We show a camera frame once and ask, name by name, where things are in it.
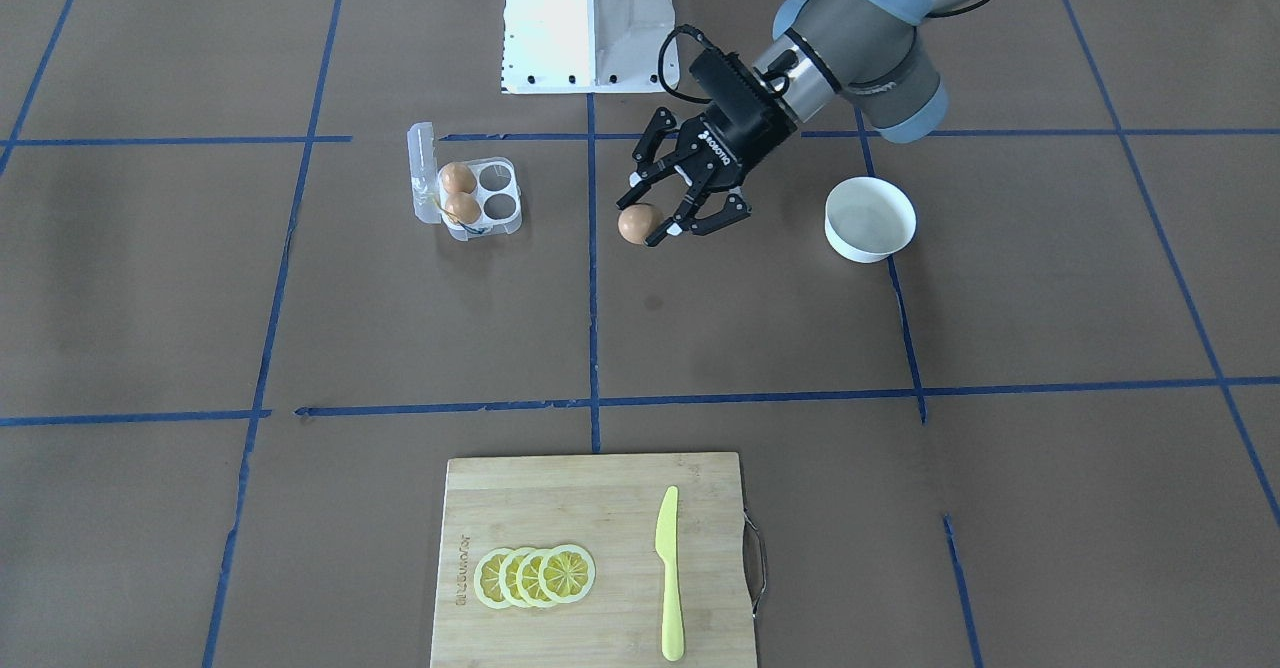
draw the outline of lemon slice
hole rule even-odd
[[[502,561],[508,555],[511,555],[509,548],[489,550],[476,563],[475,573],[471,576],[471,586],[475,590],[476,599],[489,608],[498,610],[511,608],[512,605],[507,603],[507,599],[502,598]]]
[[[502,566],[498,567],[498,572],[502,573],[502,582],[498,585],[498,590],[502,592],[503,600],[515,605],[516,608],[530,608],[529,601],[520,598],[520,562],[525,559],[526,555],[532,553],[534,548],[524,546],[517,548],[507,554],[502,559]]]
[[[573,544],[547,550],[538,571],[538,586],[554,603],[577,603],[595,585],[595,561],[585,548]]]
[[[520,591],[520,598],[529,605],[538,608],[556,605],[556,601],[549,599],[543,591],[538,580],[539,569],[543,567],[543,561],[549,553],[549,550],[535,550],[525,555],[520,561],[520,568],[516,569],[516,589]]]

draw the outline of white bowl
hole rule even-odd
[[[915,235],[915,209],[897,186],[873,177],[841,180],[827,195],[827,243],[850,261],[873,264]]]

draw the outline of wooden cutting board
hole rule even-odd
[[[659,650],[663,567],[653,548],[671,485],[680,486],[678,665],[755,668],[736,453],[449,459],[431,667],[671,665]],[[566,543],[595,559],[581,601],[494,610],[476,600],[475,562],[489,550]]]

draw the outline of yellow knife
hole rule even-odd
[[[685,618],[680,612],[680,569],[676,567],[676,502],[680,489],[668,486],[658,509],[658,530],[653,549],[666,567],[662,590],[662,656],[680,660],[685,655]]]

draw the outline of clear plastic egg container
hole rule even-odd
[[[457,241],[471,241],[484,235],[512,234],[520,229],[520,184],[516,166],[506,157],[481,157],[479,161],[460,161],[471,168],[476,177],[476,189],[471,193],[480,203],[480,218],[471,225],[460,225],[442,211],[447,195],[440,189],[440,177],[435,166],[435,131],[429,122],[408,131],[408,168],[413,192],[413,214],[424,223],[444,223]]]

